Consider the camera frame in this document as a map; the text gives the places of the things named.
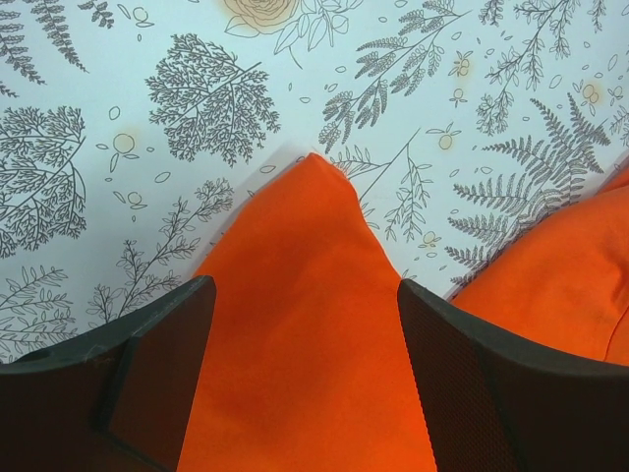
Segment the orange t shirt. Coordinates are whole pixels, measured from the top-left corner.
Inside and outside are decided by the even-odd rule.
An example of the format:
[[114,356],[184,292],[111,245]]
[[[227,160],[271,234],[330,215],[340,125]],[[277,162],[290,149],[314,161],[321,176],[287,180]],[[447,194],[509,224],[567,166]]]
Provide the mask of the orange t shirt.
[[[199,269],[215,308],[183,471],[431,471],[400,275],[347,178],[312,154]],[[453,300],[572,354],[628,361],[628,176],[525,234]]]

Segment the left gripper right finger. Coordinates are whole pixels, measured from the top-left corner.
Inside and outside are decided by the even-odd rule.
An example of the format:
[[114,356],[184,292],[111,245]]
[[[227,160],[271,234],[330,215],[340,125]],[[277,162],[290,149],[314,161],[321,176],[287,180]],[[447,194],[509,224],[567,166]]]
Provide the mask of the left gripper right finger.
[[437,470],[627,470],[627,367],[525,339],[409,279],[397,300]]

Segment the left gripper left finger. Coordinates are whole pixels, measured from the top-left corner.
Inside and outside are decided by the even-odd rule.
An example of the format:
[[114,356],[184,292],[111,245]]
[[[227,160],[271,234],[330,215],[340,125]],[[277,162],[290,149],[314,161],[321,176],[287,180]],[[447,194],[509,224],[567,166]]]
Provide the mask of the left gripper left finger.
[[198,276],[2,366],[2,470],[176,470],[215,297]]

